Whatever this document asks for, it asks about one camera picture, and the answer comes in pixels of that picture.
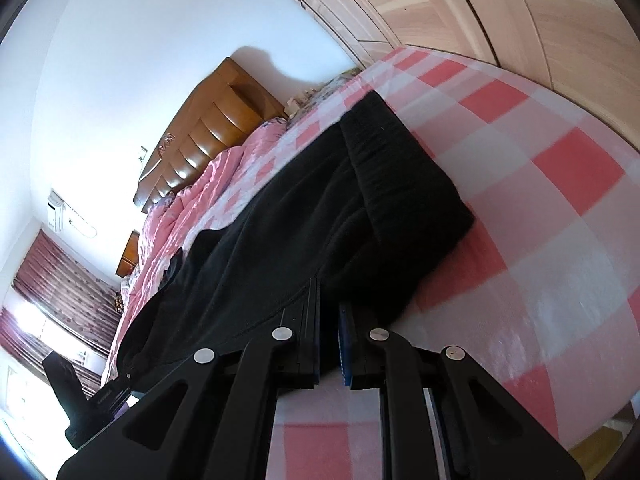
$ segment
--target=wooden headboard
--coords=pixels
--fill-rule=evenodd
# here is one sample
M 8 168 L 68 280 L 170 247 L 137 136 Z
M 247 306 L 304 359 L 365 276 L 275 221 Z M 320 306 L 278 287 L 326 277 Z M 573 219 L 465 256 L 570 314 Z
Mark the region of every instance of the wooden headboard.
M 170 191 L 193 184 L 207 164 L 239 146 L 262 122 L 283 116 L 282 105 L 227 57 L 201 81 L 162 134 L 140 174 L 133 202 L 143 212 Z

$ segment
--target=wire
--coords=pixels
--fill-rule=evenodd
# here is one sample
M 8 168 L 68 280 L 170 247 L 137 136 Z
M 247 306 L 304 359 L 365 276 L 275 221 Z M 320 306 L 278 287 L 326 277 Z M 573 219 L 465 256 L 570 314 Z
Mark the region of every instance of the wire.
M 74 224 L 73 219 L 69 218 L 69 219 L 68 219 L 68 220 L 69 220 L 69 223 L 71 224 L 71 226 L 72 226 L 76 231 L 78 231 L 78 232 L 79 232 L 82 236 L 84 236 L 85 238 L 95 238 L 95 237 L 98 235 L 98 229 L 96 229 L 94 226 L 92 226 L 91 224 L 89 224 L 89 222 L 87 222 L 84 218 L 82 218 L 82 216 L 80 216 L 80 215 L 78 214 L 78 212 L 77 212 L 75 209 L 73 209 L 73 208 L 72 208 L 68 203 L 66 203 L 66 202 L 65 202 L 65 208 L 66 208 L 66 207 L 68 207 L 69 209 L 71 209 L 71 211 L 73 211 L 73 212 L 75 213 L 75 215 L 76 215 L 79 219 L 81 219 L 81 220 L 84 222 L 84 224 L 85 224 L 85 225 L 87 225 L 87 226 L 92 230 L 93 235 L 89 236 L 88 234 L 83 233 L 83 232 L 82 232 L 82 229 L 80 229 L 76 224 Z

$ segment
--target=air conditioner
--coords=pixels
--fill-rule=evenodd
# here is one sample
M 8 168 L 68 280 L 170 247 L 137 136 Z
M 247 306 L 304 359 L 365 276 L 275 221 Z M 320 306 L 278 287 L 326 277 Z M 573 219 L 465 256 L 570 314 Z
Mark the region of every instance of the air conditioner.
M 53 232 L 59 233 L 62 231 L 64 214 L 65 201 L 55 191 L 51 191 L 47 202 L 47 217 L 49 219 L 49 228 Z

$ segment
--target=bed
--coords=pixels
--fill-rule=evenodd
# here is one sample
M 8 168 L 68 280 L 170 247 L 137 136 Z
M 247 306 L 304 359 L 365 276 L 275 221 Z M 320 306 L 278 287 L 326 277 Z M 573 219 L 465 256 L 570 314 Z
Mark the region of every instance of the bed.
M 133 202 L 147 212 L 167 193 L 193 184 L 207 164 L 242 144 L 261 123 L 282 117 L 282 105 L 227 57 L 193 89 L 143 168 Z
M 453 179 L 472 231 L 426 276 L 394 329 L 457 344 L 570 447 L 640 390 L 640 155 L 608 126 L 490 64 L 401 47 L 293 126 L 271 120 L 191 187 L 149 209 L 123 285 L 119 342 L 179 247 L 229 225 L 277 172 L 367 91 L 377 91 Z M 268 478 L 379 478 L 375 392 L 334 372 L 276 412 Z

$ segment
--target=white wall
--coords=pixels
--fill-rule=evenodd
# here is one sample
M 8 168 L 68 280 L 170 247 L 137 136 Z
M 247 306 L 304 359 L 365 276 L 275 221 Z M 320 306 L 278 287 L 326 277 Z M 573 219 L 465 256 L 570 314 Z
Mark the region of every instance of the white wall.
M 152 149 L 194 86 L 226 57 L 285 102 L 352 66 L 293 0 L 69 0 L 33 107 L 31 190 L 53 187 L 98 230 L 61 238 L 113 275 L 133 228 L 140 146 Z
M 33 242 L 31 120 L 40 73 L 68 0 L 29 0 L 0 43 L 0 298 Z

